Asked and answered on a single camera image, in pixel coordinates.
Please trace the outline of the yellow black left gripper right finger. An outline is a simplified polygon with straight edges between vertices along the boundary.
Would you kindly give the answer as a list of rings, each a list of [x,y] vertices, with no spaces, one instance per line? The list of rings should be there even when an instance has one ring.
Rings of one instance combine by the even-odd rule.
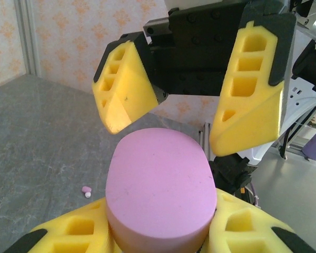
[[[223,190],[200,252],[316,252],[286,223]]]

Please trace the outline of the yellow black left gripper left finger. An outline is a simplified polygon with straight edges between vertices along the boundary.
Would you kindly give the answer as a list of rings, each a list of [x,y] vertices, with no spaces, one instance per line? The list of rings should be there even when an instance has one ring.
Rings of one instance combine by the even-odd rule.
[[[106,216],[105,198],[33,228],[5,252],[121,252]]]

